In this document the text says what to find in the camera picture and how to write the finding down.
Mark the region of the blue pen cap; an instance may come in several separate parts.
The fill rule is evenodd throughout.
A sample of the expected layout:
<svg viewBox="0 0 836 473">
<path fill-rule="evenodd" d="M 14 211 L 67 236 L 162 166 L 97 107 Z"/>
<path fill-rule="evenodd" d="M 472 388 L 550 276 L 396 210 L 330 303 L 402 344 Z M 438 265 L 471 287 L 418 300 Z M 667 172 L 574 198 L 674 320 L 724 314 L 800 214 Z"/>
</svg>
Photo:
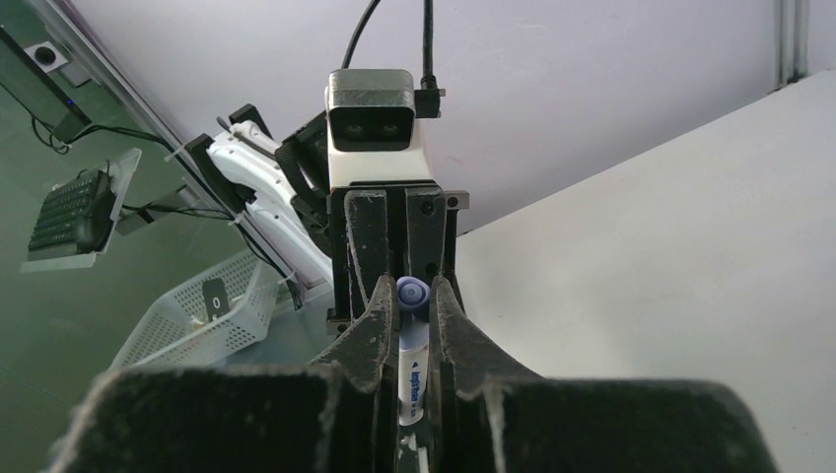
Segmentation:
<svg viewBox="0 0 836 473">
<path fill-rule="evenodd" d="M 431 288 L 418 278 L 403 276 L 396 281 L 396 295 L 400 315 L 400 350 L 424 347 L 429 341 Z"/>
</svg>

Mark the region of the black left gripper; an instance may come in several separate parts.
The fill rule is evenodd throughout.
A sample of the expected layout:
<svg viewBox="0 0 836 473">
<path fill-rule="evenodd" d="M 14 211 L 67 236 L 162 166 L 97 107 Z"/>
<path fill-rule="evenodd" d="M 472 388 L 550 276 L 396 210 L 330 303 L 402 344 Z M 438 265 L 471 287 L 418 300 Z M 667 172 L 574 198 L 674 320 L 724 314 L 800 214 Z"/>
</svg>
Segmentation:
<svg viewBox="0 0 836 473">
<path fill-rule="evenodd" d="M 330 334 L 341 334 L 369 305 L 380 276 L 415 277 L 431 286 L 455 275 L 458 213 L 465 190 L 432 182 L 370 183 L 331 190 L 327 199 L 334 306 Z"/>
</svg>

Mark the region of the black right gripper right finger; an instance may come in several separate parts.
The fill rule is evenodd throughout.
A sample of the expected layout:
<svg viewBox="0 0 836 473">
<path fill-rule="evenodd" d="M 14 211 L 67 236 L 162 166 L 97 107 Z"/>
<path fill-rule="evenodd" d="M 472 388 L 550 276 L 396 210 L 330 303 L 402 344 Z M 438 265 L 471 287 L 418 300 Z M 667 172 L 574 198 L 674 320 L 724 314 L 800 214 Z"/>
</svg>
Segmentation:
<svg viewBox="0 0 836 473">
<path fill-rule="evenodd" d="M 429 408 L 439 472 L 773 472 L 754 417 L 700 379 L 548 378 L 432 286 Z"/>
</svg>

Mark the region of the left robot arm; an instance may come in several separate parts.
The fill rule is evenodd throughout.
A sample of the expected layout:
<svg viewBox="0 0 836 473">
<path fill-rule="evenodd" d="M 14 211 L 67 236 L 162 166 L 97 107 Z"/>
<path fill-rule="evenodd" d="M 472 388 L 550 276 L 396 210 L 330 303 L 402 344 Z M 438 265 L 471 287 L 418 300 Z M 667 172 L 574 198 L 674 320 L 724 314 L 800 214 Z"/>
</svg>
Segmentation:
<svg viewBox="0 0 836 473">
<path fill-rule="evenodd" d="M 338 333 L 382 276 L 456 279 L 457 214 L 468 195 L 431 176 L 421 124 L 439 114 L 438 99 L 337 105 L 275 141 L 248 104 L 186 151 L 245 234 L 270 245 L 271 263 L 332 286 L 326 322 Z"/>
</svg>

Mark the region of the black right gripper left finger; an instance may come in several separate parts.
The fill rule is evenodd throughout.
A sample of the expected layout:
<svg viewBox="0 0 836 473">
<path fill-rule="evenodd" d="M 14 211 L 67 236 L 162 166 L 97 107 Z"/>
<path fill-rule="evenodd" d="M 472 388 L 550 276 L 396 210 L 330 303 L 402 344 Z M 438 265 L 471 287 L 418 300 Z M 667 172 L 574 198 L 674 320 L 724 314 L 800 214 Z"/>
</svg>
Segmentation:
<svg viewBox="0 0 836 473">
<path fill-rule="evenodd" d="M 101 374 L 48 454 L 52 472 L 392 472 L 394 280 L 303 366 Z"/>
</svg>

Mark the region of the white blue marker pen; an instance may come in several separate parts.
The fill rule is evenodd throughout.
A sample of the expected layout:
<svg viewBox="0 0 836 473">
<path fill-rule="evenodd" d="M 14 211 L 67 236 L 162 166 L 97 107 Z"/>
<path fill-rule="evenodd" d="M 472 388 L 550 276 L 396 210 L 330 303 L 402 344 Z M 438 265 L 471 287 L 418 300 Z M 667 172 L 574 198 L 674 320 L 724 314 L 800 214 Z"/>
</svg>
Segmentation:
<svg viewBox="0 0 836 473">
<path fill-rule="evenodd" d="M 400 426 L 414 425 L 423 418 L 428 360 L 427 344 L 399 351 L 397 398 Z"/>
</svg>

